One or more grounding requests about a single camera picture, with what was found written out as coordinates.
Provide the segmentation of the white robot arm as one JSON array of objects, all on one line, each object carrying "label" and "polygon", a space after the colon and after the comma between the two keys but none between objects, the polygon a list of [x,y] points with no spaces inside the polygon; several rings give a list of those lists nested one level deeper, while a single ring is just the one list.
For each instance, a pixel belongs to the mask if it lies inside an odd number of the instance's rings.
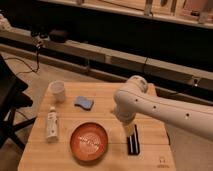
[{"label": "white robot arm", "polygon": [[114,115],[127,137],[135,133],[136,114],[144,114],[213,141],[213,107],[161,98],[147,91],[147,81],[135,75],[114,93]]}]

